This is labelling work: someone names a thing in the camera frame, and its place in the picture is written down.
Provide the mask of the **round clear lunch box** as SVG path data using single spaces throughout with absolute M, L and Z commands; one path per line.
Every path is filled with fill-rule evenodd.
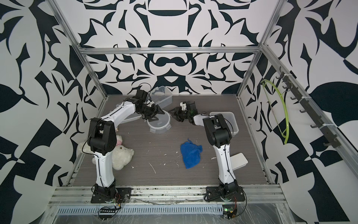
M 157 120 L 147 121 L 151 133 L 162 134 L 172 127 L 171 117 L 167 111 L 164 111 L 164 114 L 157 114 L 156 118 Z

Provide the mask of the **clear rectangular lunch box lid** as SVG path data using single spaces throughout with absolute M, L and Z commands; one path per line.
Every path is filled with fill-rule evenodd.
M 135 104 L 126 101 L 123 104 L 120 104 L 117 108 L 117 112 L 115 114 L 115 124 L 125 124 L 136 121 L 140 118 L 141 115 L 136 112 Z

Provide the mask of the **tall rectangular clear lunch box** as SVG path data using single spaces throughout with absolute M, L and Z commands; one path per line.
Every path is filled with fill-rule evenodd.
M 172 104 L 172 92 L 166 86 L 154 88 L 150 96 L 152 101 L 161 109 L 165 109 Z

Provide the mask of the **blue microfiber cloth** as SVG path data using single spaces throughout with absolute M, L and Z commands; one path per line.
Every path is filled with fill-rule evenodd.
M 180 152 L 186 169 L 193 168 L 200 163 L 200 154 L 202 151 L 202 145 L 196 145 L 189 139 L 181 144 Z

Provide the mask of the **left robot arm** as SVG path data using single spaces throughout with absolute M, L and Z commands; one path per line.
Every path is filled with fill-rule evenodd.
M 127 98 L 118 108 L 101 117 L 93 118 L 89 126 L 87 144 L 94 155 L 97 179 L 94 192 L 114 197 L 115 177 L 112 152 L 117 144 L 116 128 L 128 116 L 138 113 L 142 119 L 153 121 L 157 114 L 164 114 L 159 105 L 146 99 Z

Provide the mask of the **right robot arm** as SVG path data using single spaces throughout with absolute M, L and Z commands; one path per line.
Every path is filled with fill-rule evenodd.
M 238 183 L 234 175 L 230 161 L 230 142 L 232 130 L 227 125 L 227 120 L 222 114 L 205 115 L 199 113 L 194 101 L 184 101 L 180 106 L 168 111 L 176 121 L 184 122 L 188 120 L 195 126 L 205 128 L 207 139 L 213 146 L 219 167 L 219 192 L 221 196 L 234 193 L 238 190 Z

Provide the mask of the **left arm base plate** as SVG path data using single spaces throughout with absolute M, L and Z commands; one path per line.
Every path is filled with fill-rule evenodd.
M 102 188 L 94 189 L 90 203 L 123 203 L 131 198 L 132 188 Z

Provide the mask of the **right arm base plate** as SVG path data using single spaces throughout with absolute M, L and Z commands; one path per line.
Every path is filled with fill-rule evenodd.
M 244 202 L 246 196 L 244 194 L 243 188 L 238 186 L 229 191 L 225 190 L 223 187 L 206 187 L 206 194 L 204 195 L 204 200 L 206 202 Z

